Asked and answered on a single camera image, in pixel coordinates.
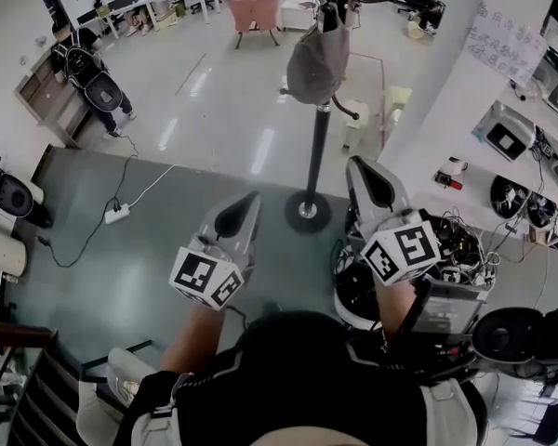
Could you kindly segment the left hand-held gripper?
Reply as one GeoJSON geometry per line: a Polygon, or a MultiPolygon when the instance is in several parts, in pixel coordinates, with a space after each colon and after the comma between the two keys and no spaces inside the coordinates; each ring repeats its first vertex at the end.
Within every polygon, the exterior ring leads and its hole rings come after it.
{"type": "Polygon", "coordinates": [[[261,195],[256,190],[217,203],[178,250],[169,285],[206,308],[225,308],[255,267],[260,218],[261,195]]]}

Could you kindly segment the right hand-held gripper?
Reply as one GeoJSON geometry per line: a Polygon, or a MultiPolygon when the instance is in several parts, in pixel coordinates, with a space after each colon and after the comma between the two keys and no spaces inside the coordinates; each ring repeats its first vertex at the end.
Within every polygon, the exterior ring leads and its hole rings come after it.
{"type": "Polygon", "coordinates": [[[441,261],[430,221],[412,206],[395,174],[353,156],[346,181],[354,227],[364,241],[360,256],[383,285],[416,279],[441,261]]]}

